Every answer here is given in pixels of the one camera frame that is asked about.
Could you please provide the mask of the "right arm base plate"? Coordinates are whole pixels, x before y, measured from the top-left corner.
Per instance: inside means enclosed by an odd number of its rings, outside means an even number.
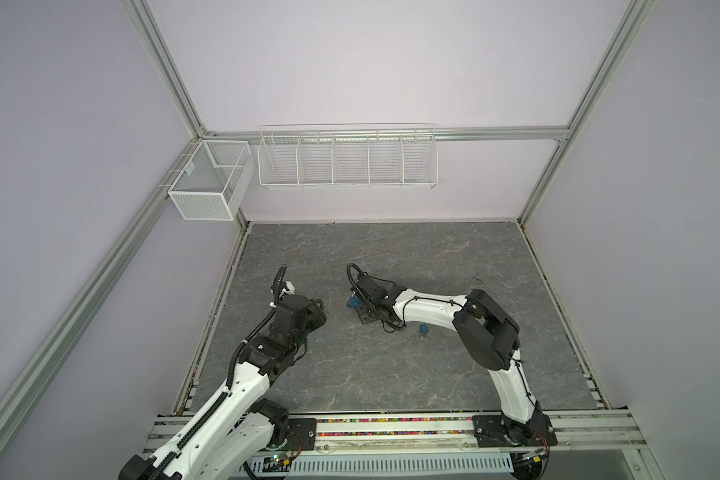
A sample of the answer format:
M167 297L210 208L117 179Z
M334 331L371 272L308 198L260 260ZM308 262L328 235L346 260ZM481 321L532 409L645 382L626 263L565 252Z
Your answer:
M521 423L503 414L472 417L479 447L552 447L558 439L550 419L536 414Z

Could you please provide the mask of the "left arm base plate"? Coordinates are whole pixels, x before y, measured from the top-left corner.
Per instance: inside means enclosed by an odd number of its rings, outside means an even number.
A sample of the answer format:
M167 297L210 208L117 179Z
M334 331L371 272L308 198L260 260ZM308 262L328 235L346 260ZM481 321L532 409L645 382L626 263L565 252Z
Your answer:
M266 450L313 451L317 440L317 419L289 418L277 424Z

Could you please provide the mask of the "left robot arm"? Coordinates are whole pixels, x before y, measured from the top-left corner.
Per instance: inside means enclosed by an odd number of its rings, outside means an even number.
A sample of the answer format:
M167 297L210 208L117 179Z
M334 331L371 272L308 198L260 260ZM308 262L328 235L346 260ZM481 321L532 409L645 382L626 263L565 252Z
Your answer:
M327 320L324 304L281 293L236 347L227 377L200 410L148 458L133 456L120 479L227 479L254 453L286 441L288 410L264 397Z

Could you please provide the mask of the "large blue padlock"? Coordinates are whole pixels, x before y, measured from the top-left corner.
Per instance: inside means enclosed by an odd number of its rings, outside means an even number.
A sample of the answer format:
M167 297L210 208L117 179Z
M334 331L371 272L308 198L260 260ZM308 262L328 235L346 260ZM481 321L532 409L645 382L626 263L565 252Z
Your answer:
M347 307L358 310L363 305L363 301L356 295L352 295L347 301Z

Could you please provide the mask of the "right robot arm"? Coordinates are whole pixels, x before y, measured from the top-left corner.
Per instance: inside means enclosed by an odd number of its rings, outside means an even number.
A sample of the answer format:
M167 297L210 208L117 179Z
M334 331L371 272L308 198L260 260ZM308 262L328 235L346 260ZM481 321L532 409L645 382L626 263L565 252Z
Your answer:
M500 400L498 414L473 418L481 447L556 446L552 422L531 392L520 353L520 327L485 291L466 295L422 293L347 267L348 306L364 324L378 321L395 332L411 322L452 330L472 360L488 371Z

